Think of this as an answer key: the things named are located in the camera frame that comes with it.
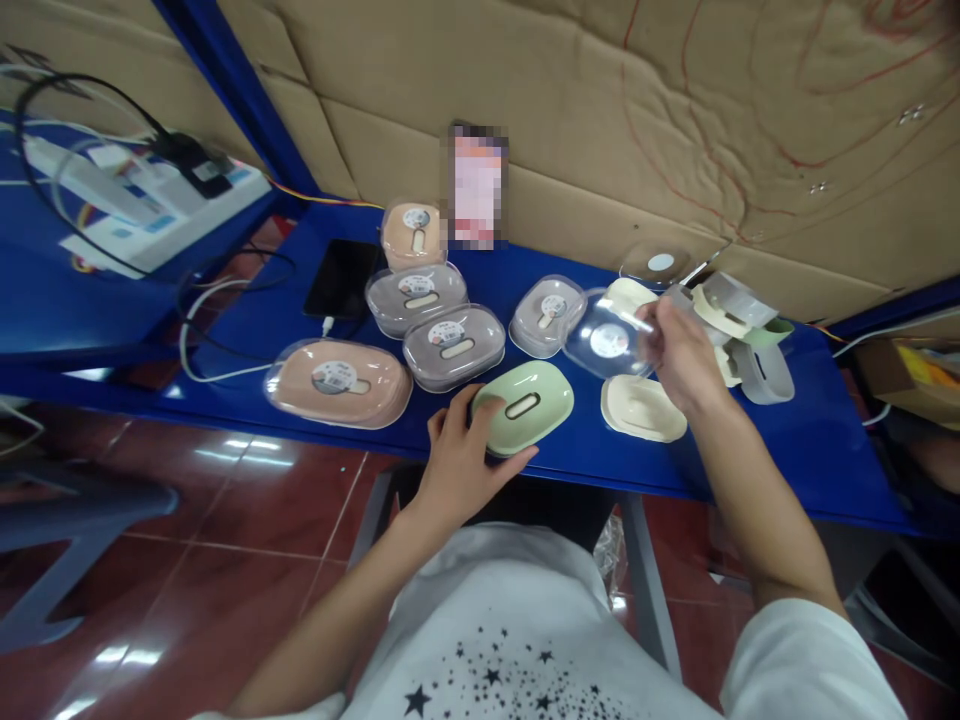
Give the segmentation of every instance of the black smartphone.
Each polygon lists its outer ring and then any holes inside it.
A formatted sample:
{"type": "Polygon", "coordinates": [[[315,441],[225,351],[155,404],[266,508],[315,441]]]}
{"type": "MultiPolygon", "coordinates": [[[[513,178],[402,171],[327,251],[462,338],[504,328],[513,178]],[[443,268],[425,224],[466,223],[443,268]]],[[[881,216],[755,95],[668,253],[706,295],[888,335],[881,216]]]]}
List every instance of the black smartphone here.
{"type": "Polygon", "coordinates": [[[313,281],[303,314],[335,320],[362,320],[367,315],[367,280],[380,267],[380,245],[335,238],[313,281]]]}

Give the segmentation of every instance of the green plastic part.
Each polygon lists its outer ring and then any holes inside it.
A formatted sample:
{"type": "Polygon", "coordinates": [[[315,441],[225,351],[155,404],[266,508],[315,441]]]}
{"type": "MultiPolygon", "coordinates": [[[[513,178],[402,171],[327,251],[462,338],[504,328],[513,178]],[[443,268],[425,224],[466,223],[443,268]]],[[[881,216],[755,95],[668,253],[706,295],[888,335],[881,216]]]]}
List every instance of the green plastic part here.
{"type": "Polygon", "coordinates": [[[573,412],[573,388],[555,366],[533,360],[484,385],[473,398],[471,415],[490,397],[507,404],[490,424],[487,450],[511,457],[549,435],[573,412]]]}

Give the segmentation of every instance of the cardboard sheet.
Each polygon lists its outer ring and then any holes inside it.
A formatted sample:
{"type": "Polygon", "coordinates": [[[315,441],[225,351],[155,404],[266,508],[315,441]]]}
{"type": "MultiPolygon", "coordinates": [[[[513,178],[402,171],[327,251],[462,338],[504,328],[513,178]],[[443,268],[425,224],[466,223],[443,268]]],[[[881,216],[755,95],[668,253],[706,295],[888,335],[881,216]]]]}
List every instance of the cardboard sheet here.
{"type": "MultiPolygon", "coordinates": [[[[615,268],[638,241],[702,258],[731,238],[719,267],[802,321],[960,272],[948,5],[220,0],[324,189],[436,198],[447,124],[505,126],[512,242],[615,268]]],[[[8,45],[149,87],[164,122],[254,159],[149,0],[8,0],[0,19],[8,45]]]]}

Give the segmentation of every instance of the light gray plastic part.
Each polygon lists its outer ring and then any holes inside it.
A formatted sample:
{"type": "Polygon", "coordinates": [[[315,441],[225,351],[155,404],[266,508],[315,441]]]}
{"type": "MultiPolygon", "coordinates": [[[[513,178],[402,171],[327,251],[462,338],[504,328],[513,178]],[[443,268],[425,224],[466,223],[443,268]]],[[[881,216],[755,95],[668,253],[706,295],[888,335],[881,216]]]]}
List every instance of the light gray plastic part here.
{"type": "Polygon", "coordinates": [[[757,405],[776,405],[793,400],[796,388],[779,345],[752,348],[734,340],[730,354],[743,380],[743,394],[757,405]]]}

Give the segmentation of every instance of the charger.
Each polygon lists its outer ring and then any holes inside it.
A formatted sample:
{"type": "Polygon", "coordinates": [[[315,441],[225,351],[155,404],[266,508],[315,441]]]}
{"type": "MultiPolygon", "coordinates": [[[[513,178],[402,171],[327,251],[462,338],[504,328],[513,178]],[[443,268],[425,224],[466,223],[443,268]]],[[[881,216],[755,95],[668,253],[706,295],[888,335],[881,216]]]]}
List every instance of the charger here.
{"type": "Polygon", "coordinates": [[[174,165],[208,200],[223,195],[232,187],[218,157],[189,135],[164,133],[150,143],[150,150],[174,165]]]}

